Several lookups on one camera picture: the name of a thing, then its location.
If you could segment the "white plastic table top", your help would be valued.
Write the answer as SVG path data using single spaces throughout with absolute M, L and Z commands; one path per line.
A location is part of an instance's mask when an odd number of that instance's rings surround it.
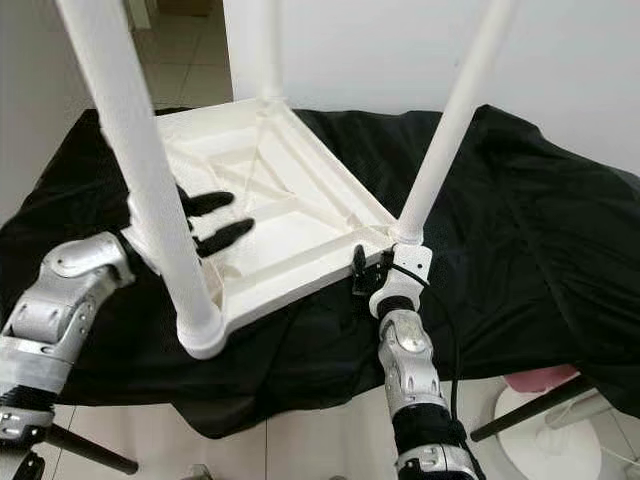
M 232 192 L 236 201 L 186 216 L 192 241 L 244 218 L 255 227 L 200 259 L 227 321 L 243 328 L 349 274 L 353 248 L 392 247 L 393 216 L 283 102 L 242 100 L 155 116 L 166 160 L 186 195 Z

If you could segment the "white plastic table leg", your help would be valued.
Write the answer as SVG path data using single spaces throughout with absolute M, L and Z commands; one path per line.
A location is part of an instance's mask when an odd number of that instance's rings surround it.
M 390 229 L 398 244 L 425 241 L 425 223 L 433 210 L 445 178 L 456 159 L 468 125 L 479 105 L 479 95 L 486 77 L 492 72 L 500 47 L 506 41 L 509 26 L 521 0 L 490 0 L 476 35 L 468 45 L 460 72 L 449 93 L 442 116 L 425 152 L 410 193 Z
M 55 5 L 172 298 L 180 346 L 193 358 L 214 357 L 227 344 L 227 321 L 212 300 L 180 210 L 122 0 L 55 0 Z
M 255 5 L 257 96 L 264 102 L 283 102 L 282 0 L 257 0 Z

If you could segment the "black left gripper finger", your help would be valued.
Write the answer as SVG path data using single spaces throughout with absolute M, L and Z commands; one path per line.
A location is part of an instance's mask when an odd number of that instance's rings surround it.
M 186 216 L 209 215 L 218 209 L 232 205 L 236 196 L 232 192 L 212 191 L 201 195 L 186 195 Z
M 220 227 L 211 234 L 210 237 L 198 239 L 196 242 L 196 253 L 201 259 L 206 259 L 227 248 L 232 247 L 239 238 L 246 236 L 255 227 L 255 220 L 244 218 L 233 221 L 224 227 Z

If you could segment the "black table cloth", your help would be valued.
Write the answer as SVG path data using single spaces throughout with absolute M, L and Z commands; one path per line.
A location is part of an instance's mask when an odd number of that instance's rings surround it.
M 425 224 L 422 323 L 443 379 L 571 365 L 640 416 L 640 177 L 550 142 L 485 105 Z M 224 438 L 280 413 L 324 410 L 383 385 L 374 321 L 342 280 L 237 330 L 220 355 L 180 348 L 159 276 L 111 294 L 61 404 L 172 404 Z

